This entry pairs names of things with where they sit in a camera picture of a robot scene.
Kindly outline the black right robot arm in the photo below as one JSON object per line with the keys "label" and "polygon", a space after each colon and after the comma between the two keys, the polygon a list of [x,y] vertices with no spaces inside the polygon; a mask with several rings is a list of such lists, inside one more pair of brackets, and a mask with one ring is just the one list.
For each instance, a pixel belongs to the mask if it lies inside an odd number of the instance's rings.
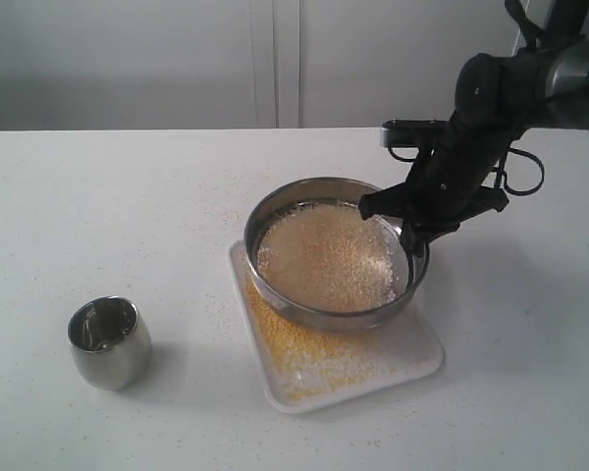
{"label": "black right robot arm", "polygon": [[400,219],[402,247],[419,254],[463,222],[503,211],[516,193],[507,157],[531,129],[589,130],[588,39],[478,54],[460,71],[448,120],[386,122],[384,147],[418,153],[403,183],[360,198],[361,217]]}

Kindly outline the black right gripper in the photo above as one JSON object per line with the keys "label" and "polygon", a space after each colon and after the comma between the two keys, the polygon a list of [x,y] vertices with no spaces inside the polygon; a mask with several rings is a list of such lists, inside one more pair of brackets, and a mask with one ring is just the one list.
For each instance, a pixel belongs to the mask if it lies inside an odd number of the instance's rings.
{"label": "black right gripper", "polygon": [[503,211],[509,199],[501,186],[484,185],[509,150],[509,124],[492,118],[476,126],[452,114],[433,146],[418,154],[404,183],[359,199],[363,220],[373,216],[402,219],[401,246],[423,255],[434,240],[488,211]]}

